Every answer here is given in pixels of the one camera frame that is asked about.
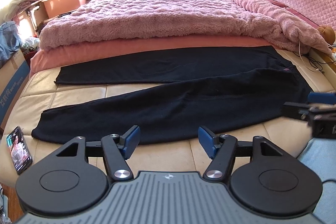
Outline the pink bed sheet layer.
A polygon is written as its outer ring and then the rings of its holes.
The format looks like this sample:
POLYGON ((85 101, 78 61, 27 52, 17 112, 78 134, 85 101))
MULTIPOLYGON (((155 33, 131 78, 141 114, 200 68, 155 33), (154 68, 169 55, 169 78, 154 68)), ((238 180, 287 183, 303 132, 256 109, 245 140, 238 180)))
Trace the pink bed sheet layer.
POLYGON ((30 61, 30 76, 46 69, 137 52, 192 47, 259 47, 269 45, 270 43, 262 38, 206 35, 82 42, 70 46, 60 46, 49 51, 39 50, 30 61))

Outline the black pants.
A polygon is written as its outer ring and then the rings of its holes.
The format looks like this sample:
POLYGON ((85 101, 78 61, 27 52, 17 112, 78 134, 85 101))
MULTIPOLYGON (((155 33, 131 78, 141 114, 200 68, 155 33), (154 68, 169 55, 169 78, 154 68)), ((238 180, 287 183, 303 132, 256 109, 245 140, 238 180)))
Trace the black pants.
POLYGON ((148 51, 62 67, 57 84, 148 84, 147 89, 42 112, 32 136, 64 144, 138 125, 141 144, 195 138, 200 126, 228 132, 280 117, 311 87, 271 46, 148 51))

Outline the cream leather mattress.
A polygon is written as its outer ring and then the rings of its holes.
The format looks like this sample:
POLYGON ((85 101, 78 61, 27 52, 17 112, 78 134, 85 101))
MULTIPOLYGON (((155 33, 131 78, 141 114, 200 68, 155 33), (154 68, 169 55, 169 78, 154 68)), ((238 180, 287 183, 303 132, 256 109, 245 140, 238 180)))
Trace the cream leather mattress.
POLYGON ((113 83, 62 85, 59 68, 30 78, 5 134, 23 131, 38 162, 75 136, 100 140, 133 125, 141 141, 128 161, 139 170, 205 170, 198 128, 239 140, 264 136, 297 156, 311 139, 305 122, 280 116, 286 101, 335 91, 335 73, 311 58, 270 46, 185 48, 123 55, 72 67, 72 75, 116 72, 113 83))

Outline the fluffy mauve blanket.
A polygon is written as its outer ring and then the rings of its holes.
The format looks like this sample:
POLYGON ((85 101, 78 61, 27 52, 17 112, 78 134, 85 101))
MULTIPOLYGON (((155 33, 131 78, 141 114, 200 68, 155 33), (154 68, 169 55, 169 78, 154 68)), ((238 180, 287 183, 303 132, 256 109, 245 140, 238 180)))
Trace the fluffy mauve blanket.
POLYGON ((42 29, 40 48, 115 39, 223 35, 286 40, 270 16, 247 11, 232 0, 92 0, 42 29))

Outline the cardboard box blue print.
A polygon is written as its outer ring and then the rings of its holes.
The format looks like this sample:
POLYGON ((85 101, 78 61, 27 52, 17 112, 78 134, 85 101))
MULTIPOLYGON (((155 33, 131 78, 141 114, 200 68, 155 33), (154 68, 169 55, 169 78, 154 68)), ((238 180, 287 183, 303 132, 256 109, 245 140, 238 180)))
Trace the cardboard box blue print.
POLYGON ((1 67, 0 122, 2 131, 5 129, 11 110, 29 79, 29 73, 30 67, 21 50, 17 51, 1 67))

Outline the ribbed pink blanket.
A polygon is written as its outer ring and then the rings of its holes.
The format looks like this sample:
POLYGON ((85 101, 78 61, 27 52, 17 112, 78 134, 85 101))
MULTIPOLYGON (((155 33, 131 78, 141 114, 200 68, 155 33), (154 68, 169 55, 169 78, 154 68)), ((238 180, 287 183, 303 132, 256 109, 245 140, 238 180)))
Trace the ribbed pink blanket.
POLYGON ((309 46, 327 55, 332 51, 319 31, 286 9, 278 7, 267 0, 232 0, 240 7, 252 13, 259 13, 274 19, 283 35, 298 46, 309 46))

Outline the blue denim garment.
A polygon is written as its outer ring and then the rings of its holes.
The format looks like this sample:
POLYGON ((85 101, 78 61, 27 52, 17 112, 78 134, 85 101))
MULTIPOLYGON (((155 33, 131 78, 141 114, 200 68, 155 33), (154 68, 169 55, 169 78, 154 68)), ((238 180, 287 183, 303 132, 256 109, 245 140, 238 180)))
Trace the blue denim garment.
POLYGON ((18 35, 17 25, 14 21, 5 22, 0 29, 0 58, 1 67, 20 50, 21 38, 18 35))

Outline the smartphone with lit screen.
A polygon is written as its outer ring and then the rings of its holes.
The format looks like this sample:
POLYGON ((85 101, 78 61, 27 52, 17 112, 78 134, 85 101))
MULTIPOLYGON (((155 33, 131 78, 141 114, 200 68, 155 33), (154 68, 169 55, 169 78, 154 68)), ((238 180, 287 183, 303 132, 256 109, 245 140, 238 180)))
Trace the smartphone with lit screen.
POLYGON ((6 144, 9 148, 14 168, 17 174, 20 175, 33 164, 33 157, 27 148, 23 132, 19 126, 7 135, 6 144))

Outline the brown plush toy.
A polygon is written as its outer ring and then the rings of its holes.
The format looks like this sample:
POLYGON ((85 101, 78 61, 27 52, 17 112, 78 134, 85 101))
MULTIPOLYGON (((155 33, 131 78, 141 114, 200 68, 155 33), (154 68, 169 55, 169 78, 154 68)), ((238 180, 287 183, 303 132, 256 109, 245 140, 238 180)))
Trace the brown plush toy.
POLYGON ((328 44, 333 45, 335 42, 335 30, 331 26, 319 26, 317 30, 328 44))

